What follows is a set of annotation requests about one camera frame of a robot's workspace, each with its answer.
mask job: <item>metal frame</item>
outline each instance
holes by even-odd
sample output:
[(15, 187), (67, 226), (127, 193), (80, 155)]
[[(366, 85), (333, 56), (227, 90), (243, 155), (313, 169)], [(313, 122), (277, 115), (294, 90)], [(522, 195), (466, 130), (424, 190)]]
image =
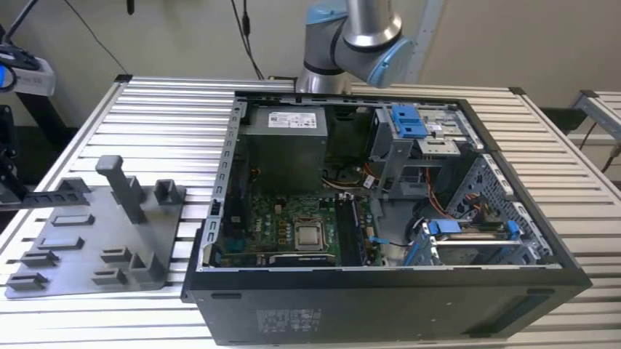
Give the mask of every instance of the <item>metal frame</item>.
[(573, 107), (581, 109), (621, 142), (621, 92), (581, 91)]
[[(19, 302), (0, 298), (1, 343), (40, 343), (46, 348), (70, 349), (84, 345), (215, 348), (196, 307), (179, 301), (179, 293), (191, 240), (200, 227), (198, 220), (207, 214), (211, 201), (219, 128), (229, 121), (233, 93), (243, 89), (285, 92), (293, 91), (293, 83), (135, 77), (130, 83), (111, 88), (39, 190), (54, 188), (51, 184), (68, 174), (82, 176), (90, 185), (96, 184), (94, 172), (86, 169), (95, 156), (112, 152), (126, 158), (127, 172), (134, 172), (142, 183), (155, 178), (155, 172), (160, 176), (167, 172), (179, 184), (188, 185), (168, 286), (158, 292)], [(489, 340), (485, 344), (470, 340), (438, 344), (359, 343), (343, 347), (538, 349), (581, 348), (589, 343), (593, 349), (617, 348), (621, 344), (618, 191), (596, 175), (594, 165), (566, 144), (569, 140), (537, 107), (506, 88), (394, 85), (377, 90), (354, 84), (353, 92), (468, 99), (594, 287), (508, 340)], [(528, 140), (534, 134), (540, 140)], [(48, 215), (46, 209), (20, 212), (0, 235), (0, 288), (16, 266), (7, 264), (7, 260), (28, 250), (28, 239), (38, 235), (44, 224), (38, 219)]]

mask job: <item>vertical post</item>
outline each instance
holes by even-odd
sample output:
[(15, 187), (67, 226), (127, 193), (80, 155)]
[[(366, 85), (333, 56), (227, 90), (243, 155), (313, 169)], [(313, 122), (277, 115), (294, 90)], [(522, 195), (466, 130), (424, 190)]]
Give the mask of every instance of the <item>vertical post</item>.
[(103, 155), (99, 158), (95, 170), (108, 179), (112, 192), (119, 200), (132, 224), (147, 222), (147, 216), (140, 208), (140, 200), (127, 182), (126, 174), (122, 170), (123, 158), (118, 155)]

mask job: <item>label sticker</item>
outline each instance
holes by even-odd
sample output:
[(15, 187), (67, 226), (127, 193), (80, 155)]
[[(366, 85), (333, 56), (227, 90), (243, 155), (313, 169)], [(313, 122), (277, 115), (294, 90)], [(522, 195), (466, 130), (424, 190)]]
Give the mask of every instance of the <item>label sticker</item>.
[(290, 127), (290, 117), (287, 115), (279, 115), (283, 113), (270, 113), (269, 127)]
[(274, 112), (269, 116), (269, 127), (290, 129), (317, 129), (318, 119), (314, 113)]
[(432, 131), (442, 131), (442, 126), (437, 125), (437, 124), (426, 124), (425, 125), (428, 127), (428, 129), (430, 129)]
[(375, 181), (375, 177), (373, 177), (371, 175), (367, 175), (367, 179), (365, 180), (365, 183), (362, 184), (362, 186), (366, 189), (370, 189), (374, 181)]
[(257, 310), (259, 332), (318, 332), (321, 309)]

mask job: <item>gray power supply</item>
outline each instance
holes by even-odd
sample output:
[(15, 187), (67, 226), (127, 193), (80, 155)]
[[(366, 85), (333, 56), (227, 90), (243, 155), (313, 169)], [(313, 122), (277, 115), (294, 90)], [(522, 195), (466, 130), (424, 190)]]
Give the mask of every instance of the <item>gray power supply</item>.
[(323, 108), (259, 107), (239, 130), (258, 185), (273, 193), (313, 193), (321, 189), (329, 130)]

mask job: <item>power supply label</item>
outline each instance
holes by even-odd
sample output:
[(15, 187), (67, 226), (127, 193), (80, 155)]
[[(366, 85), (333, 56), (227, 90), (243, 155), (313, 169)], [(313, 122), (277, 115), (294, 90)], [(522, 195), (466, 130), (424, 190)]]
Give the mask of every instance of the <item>power supply label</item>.
[(317, 129), (318, 118), (314, 113), (283, 113), (275, 111), (269, 116), (269, 127)]

